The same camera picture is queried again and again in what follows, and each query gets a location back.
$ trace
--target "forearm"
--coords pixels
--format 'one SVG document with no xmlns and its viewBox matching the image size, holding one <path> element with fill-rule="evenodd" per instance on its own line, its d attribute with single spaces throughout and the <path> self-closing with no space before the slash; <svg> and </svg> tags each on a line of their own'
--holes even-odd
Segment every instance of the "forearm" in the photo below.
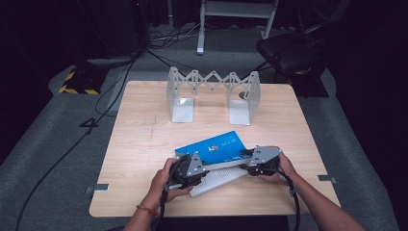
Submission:
<svg viewBox="0 0 408 231">
<path fill-rule="evenodd" d="M 157 211 L 160 207 L 159 201 L 149 198 L 145 198 L 140 205 L 153 211 Z M 152 215 L 149 215 L 143 209 L 137 209 L 123 231 L 148 231 L 153 218 Z"/>
<path fill-rule="evenodd" d="M 302 197 L 321 230 L 364 230 L 346 211 L 337 206 L 298 174 L 291 176 L 297 193 Z"/>
</svg>

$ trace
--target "chair leg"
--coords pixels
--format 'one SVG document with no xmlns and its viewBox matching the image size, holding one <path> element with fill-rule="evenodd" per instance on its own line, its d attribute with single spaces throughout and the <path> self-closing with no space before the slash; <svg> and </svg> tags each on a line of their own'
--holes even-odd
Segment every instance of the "chair leg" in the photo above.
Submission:
<svg viewBox="0 0 408 231">
<path fill-rule="evenodd" d="M 275 74 L 273 75 L 273 84 L 276 84 L 279 77 L 279 71 L 275 69 Z"/>
<path fill-rule="evenodd" d="M 263 63 L 261 63 L 260 65 L 258 65 L 255 69 L 253 69 L 252 71 L 260 71 L 260 70 L 262 70 L 261 68 L 264 66 L 264 65 L 266 65 L 268 63 L 268 61 L 265 61 L 265 62 L 263 62 Z M 247 76 L 249 76 L 250 74 L 251 74 L 251 72 L 249 72 L 249 73 L 247 73 L 245 76 L 244 76 L 244 78 L 246 78 Z"/>
</svg>

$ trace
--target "bracelet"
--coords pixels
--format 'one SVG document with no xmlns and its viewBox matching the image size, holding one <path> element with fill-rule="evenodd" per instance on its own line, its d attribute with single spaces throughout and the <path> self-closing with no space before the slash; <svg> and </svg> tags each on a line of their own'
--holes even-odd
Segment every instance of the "bracelet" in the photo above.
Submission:
<svg viewBox="0 0 408 231">
<path fill-rule="evenodd" d="M 159 213 L 157 211 L 151 210 L 151 209 L 146 208 L 146 207 L 144 207 L 142 205 L 137 205 L 136 208 L 143 209 L 147 214 L 149 214 L 151 216 L 154 216 L 155 218 L 159 217 Z"/>
</svg>

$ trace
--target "wrist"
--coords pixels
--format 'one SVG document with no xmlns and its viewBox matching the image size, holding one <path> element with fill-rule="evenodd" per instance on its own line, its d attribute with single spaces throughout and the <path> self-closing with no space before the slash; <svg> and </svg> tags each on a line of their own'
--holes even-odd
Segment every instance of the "wrist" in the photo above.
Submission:
<svg viewBox="0 0 408 231">
<path fill-rule="evenodd" d="M 160 207 L 160 199 L 147 196 L 141 201 L 140 205 L 151 210 L 157 211 Z"/>
</svg>

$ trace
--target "gray mat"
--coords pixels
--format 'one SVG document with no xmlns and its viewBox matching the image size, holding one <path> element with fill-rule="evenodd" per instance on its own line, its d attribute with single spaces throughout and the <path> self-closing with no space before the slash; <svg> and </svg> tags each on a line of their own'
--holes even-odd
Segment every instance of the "gray mat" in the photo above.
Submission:
<svg viewBox="0 0 408 231">
<path fill-rule="evenodd" d="M 125 78 L 126 73 L 120 72 L 119 75 L 117 76 L 117 84 L 115 85 L 115 88 L 112 92 L 111 99 L 109 100 L 109 103 L 107 105 L 107 109 L 110 107 L 110 111 L 118 111 L 120 107 L 120 102 L 121 98 L 123 96 L 124 89 L 121 90 L 121 86 L 123 85 L 123 82 L 126 81 L 126 84 L 129 81 L 134 81 L 134 80 L 142 80 L 142 81 L 166 81 L 168 72 L 152 72 L 152 71 L 129 71 L 128 76 Z"/>
</svg>

